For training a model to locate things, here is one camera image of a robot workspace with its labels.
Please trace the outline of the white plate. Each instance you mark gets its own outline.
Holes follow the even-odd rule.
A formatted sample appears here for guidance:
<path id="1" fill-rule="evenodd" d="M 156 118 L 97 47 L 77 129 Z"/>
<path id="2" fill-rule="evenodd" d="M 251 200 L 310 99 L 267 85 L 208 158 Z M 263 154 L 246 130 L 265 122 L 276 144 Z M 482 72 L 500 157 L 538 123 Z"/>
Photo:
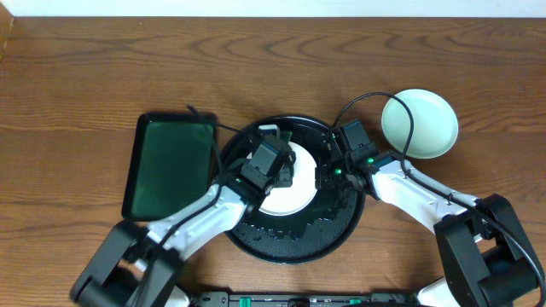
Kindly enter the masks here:
<path id="1" fill-rule="evenodd" d="M 303 210 L 317 193 L 315 169 L 317 163 L 312 155 L 295 142 L 288 143 L 295 152 L 293 183 L 289 188 L 273 188 L 264 199 L 259 210 L 270 216 L 285 217 Z"/>

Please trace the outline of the mint plate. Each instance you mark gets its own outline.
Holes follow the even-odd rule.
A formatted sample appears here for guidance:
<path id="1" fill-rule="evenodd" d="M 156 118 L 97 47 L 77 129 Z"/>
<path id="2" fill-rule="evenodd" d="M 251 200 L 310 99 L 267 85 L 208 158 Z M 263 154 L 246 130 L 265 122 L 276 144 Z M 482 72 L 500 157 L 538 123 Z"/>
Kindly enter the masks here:
<path id="1" fill-rule="evenodd" d="M 403 90 L 395 96 L 408 106 L 414 120 L 407 156 L 433 159 L 451 150 L 458 137 L 459 125 L 455 111 L 443 97 L 422 89 Z M 402 151 L 410 132 L 410 118 L 405 108 L 393 98 L 383 109 L 381 128 L 387 141 Z"/>

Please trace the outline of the green sponge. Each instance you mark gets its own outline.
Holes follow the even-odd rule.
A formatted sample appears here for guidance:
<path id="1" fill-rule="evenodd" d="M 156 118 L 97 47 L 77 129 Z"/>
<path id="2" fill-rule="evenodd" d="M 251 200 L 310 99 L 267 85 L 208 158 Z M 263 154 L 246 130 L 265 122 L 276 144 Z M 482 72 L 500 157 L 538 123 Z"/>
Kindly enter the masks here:
<path id="1" fill-rule="evenodd" d="M 292 131 L 289 131 L 289 130 L 282 130 L 280 132 L 280 138 L 284 141 L 284 142 L 290 142 L 291 138 L 292 138 L 292 135 L 293 135 L 293 132 Z"/>

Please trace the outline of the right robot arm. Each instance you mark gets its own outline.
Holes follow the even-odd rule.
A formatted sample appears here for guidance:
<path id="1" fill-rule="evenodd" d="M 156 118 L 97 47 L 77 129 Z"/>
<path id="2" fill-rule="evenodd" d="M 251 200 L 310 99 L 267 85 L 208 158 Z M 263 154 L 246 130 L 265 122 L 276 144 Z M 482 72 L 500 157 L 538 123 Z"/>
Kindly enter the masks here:
<path id="1" fill-rule="evenodd" d="M 508 306 L 539 291 L 545 274 L 510 202 L 460 193 L 418 171 L 400 153 L 336 153 L 316 170 L 319 188 L 349 186 L 405 211 L 435 236 L 444 276 L 420 290 L 427 305 Z"/>

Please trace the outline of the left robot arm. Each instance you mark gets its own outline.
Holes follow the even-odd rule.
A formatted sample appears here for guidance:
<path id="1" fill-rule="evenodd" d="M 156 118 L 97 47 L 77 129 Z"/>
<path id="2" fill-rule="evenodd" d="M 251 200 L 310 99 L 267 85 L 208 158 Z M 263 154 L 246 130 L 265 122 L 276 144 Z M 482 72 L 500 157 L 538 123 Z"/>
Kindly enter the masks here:
<path id="1" fill-rule="evenodd" d="M 165 306 L 183 262 L 259 208 L 294 162 L 277 125 L 260 125 L 256 133 L 251 157 L 220 171 L 192 204 L 145 227 L 116 224 L 73 284 L 70 299 L 80 306 Z"/>

